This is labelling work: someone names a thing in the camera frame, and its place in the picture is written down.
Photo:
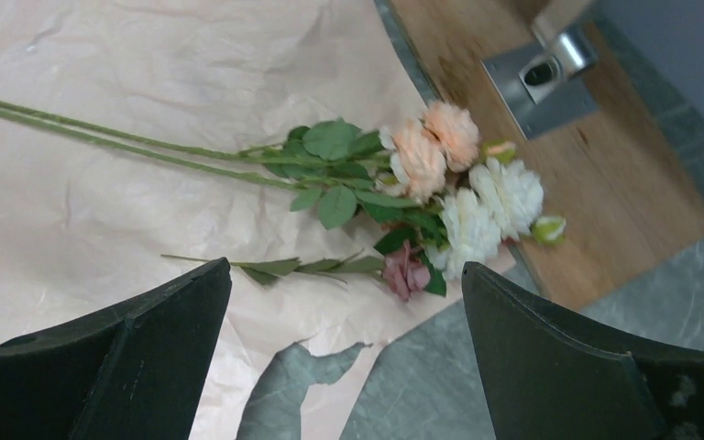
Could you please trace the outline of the white cream flower stem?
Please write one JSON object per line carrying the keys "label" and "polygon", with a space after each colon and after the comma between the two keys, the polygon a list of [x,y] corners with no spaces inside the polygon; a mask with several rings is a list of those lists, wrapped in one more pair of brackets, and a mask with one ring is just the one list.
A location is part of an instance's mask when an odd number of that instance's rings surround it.
{"label": "white cream flower stem", "polygon": [[[502,245],[523,238],[541,244],[559,241],[567,225],[565,218],[543,212],[545,190],[539,176],[524,165],[517,148],[508,159],[488,157],[472,169],[451,178],[446,190],[425,204],[406,207],[386,206],[385,198],[361,188],[311,185],[303,190],[252,181],[262,172],[237,171],[234,178],[243,182],[281,188],[293,192],[293,212],[315,210],[321,225],[337,229],[356,215],[366,215],[384,229],[375,246],[375,257],[400,248],[404,241],[421,250],[420,258],[441,280],[431,285],[440,289],[445,281],[456,279],[469,261],[486,262],[497,256]],[[199,171],[229,176],[224,162],[182,155],[168,163]]]}

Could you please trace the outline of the peach orange flower stem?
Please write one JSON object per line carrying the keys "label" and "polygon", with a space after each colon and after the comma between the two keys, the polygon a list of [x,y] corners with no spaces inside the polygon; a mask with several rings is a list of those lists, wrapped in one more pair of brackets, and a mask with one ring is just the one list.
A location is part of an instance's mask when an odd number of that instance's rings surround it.
{"label": "peach orange flower stem", "polygon": [[426,204],[446,190],[451,178],[488,157],[506,160],[514,151],[506,142],[482,147],[469,112],[441,102],[431,104],[423,119],[409,120],[395,132],[385,127],[365,132],[337,118],[296,126],[282,141],[236,152],[160,141],[5,101],[0,101],[0,118],[158,160],[186,155],[258,164],[274,176],[252,174],[252,181],[301,190],[311,185],[356,187],[385,198],[388,207]]}

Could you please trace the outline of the pink flower bouquet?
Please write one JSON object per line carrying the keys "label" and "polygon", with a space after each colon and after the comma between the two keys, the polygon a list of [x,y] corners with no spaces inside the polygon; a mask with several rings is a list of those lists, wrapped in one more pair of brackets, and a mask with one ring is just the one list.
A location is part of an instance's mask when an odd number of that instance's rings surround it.
{"label": "pink flower bouquet", "polygon": [[[381,1],[0,1],[0,100],[236,151],[300,124],[365,129],[423,98]],[[0,119],[0,343],[158,286],[200,259],[342,258],[378,228],[327,231],[276,188]],[[457,286],[241,270],[195,439],[491,439]]]}

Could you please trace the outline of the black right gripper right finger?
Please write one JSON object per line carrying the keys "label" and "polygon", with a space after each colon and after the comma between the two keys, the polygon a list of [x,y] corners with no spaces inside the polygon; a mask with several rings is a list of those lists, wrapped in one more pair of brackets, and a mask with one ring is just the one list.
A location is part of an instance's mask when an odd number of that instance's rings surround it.
{"label": "black right gripper right finger", "polygon": [[704,439],[704,351],[599,323],[477,262],[461,284],[499,439]]}

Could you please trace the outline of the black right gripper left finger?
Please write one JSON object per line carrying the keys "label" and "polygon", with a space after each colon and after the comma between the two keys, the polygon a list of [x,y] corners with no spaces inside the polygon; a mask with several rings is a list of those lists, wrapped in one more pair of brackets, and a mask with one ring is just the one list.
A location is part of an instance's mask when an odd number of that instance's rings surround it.
{"label": "black right gripper left finger", "polygon": [[229,303],[225,258],[0,345],[0,439],[186,439]]}

